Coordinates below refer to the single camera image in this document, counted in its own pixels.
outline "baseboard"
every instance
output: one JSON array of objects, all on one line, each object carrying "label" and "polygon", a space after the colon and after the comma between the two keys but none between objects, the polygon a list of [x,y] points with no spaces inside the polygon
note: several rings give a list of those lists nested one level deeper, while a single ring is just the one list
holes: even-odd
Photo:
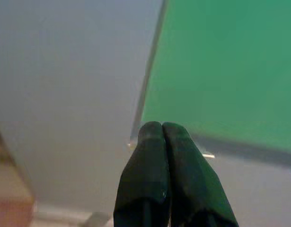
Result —
[{"label": "baseboard", "polygon": [[35,203],[34,217],[39,219],[60,221],[72,224],[83,224],[92,215],[92,212],[71,210],[49,204]]}]

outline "green wall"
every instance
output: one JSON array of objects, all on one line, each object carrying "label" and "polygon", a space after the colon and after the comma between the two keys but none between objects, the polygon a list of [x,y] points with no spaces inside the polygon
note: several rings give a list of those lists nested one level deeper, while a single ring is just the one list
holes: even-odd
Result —
[{"label": "green wall", "polygon": [[291,152],[291,0],[169,0],[142,121]]}]

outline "gray wall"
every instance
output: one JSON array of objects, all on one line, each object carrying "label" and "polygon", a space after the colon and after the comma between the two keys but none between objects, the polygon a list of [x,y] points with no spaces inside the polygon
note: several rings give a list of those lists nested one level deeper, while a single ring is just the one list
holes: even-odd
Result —
[{"label": "gray wall", "polygon": [[45,204],[110,213],[161,0],[0,0],[0,128]]}]

